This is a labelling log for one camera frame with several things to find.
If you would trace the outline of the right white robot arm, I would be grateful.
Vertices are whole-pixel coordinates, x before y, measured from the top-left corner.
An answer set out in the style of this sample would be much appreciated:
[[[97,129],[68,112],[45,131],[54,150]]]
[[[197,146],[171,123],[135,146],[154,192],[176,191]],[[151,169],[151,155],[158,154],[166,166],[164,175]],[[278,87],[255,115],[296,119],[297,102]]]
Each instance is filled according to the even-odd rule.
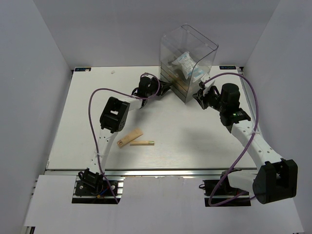
[[[220,92],[214,85],[209,89],[203,87],[193,98],[202,109],[211,107],[219,112],[221,123],[242,144],[243,153],[249,154],[257,168],[255,174],[236,168],[223,172],[218,185],[223,193],[245,191],[261,204],[296,196],[297,164],[292,159],[284,159],[256,133],[251,118],[240,107],[237,85],[226,83]]]

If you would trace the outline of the cotton pad pack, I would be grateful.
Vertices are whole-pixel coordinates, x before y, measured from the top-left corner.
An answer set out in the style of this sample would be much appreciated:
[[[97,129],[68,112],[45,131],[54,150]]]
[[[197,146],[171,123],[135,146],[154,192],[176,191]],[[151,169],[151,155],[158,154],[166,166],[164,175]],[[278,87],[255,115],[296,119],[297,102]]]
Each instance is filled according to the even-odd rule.
[[[207,72],[202,70],[202,69],[195,69],[192,72],[192,82],[196,82],[197,80],[201,79],[206,74],[207,74]]]
[[[172,62],[172,65],[180,66],[182,68],[182,72],[185,78],[188,79],[192,75],[192,71],[196,63],[191,58],[190,53],[186,51],[181,56],[179,56],[176,60],[174,60]]]

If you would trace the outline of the beige foundation tube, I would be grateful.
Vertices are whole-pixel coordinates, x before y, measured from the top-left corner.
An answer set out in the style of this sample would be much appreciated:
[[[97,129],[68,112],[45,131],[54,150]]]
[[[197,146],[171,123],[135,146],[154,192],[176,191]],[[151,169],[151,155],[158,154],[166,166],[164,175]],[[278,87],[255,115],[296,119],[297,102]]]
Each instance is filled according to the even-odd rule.
[[[132,130],[130,133],[128,133],[127,135],[125,135],[123,138],[121,138],[117,142],[117,146],[119,148],[122,148],[125,145],[129,144],[131,141],[137,139],[138,137],[140,137],[142,135],[143,135],[143,132],[139,128],[136,128],[136,129]]]

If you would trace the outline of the clear acrylic organizer box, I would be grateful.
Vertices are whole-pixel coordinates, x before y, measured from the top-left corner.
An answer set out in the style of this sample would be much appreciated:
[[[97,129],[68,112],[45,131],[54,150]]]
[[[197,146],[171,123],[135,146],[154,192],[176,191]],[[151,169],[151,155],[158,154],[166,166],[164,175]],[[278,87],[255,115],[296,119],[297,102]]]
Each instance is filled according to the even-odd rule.
[[[160,40],[159,77],[185,104],[209,76],[218,44],[188,24],[165,33]]]

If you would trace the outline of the gold slim concealer stick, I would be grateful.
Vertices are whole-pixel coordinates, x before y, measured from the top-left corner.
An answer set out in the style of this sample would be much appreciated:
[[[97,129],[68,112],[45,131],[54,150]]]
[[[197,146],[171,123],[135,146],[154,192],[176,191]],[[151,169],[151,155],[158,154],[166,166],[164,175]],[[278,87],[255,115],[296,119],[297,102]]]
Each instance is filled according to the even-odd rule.
[[[131,141],[130,146],[153,146],[155,144],[155,141],[151,140],[137,140],[137,141]]]

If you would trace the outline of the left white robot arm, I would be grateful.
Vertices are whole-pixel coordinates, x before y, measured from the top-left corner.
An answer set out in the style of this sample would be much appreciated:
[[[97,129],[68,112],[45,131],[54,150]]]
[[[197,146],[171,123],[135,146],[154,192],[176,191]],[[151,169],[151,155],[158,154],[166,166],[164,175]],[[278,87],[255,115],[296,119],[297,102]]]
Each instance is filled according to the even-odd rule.
[[[171,84],[161,81],[151,73],[144,73],[140,76],[138,87],[130,95],[109,88],[98,88],[90,96],[88,103],[88,119],[91,132],[95,142],[95,156],[92,159],[90,172],[99,174],[105,179],[105,164],[113,141],[121,130],[123,130],[128,113],[143,108],[148,100],[163,96],[171,89]],[[94,95],[99,91],[110,91],[126,97],[118,99],[109,97],[100,115],[100,135],[96,137],[91,117],[91,105]]]

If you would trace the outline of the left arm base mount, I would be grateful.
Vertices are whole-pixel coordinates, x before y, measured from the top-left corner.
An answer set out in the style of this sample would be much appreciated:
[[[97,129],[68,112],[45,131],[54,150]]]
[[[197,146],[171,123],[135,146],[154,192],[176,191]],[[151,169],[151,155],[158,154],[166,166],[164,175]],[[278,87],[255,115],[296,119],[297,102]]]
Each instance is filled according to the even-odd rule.
[[[118,180],[109,180],[108,183],[102,174],[92,173],[89,169],[80,171],[75,182],[72,203],[117,205],[121,198],[119,184]]]

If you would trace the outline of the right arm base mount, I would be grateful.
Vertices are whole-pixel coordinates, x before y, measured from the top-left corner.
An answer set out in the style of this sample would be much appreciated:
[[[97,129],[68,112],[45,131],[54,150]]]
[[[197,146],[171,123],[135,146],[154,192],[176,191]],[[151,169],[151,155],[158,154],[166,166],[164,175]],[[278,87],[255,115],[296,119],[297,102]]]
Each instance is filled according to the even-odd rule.
[[[206,207],[210,207],[209,205],[210,194],[212,193],[217,183],[218,183],[218,180],[209,179],[209,180],[204,180],[198,186],[198,188],[204,192],[204,201],[205,201]],[[211,203],[215,204],[215,203],[223,202],[240,193],[244,193],[244,194],[234,200],[231,200],[225,204],[220,205],[220,207],[250,207],[251,199],[250,199],[249,193],[238,188],[230,187],[227,180],[225,180],[225,182],[223,182],[223,184],[221,184],[220,187],[217,189],[217,191],[214,193]]]

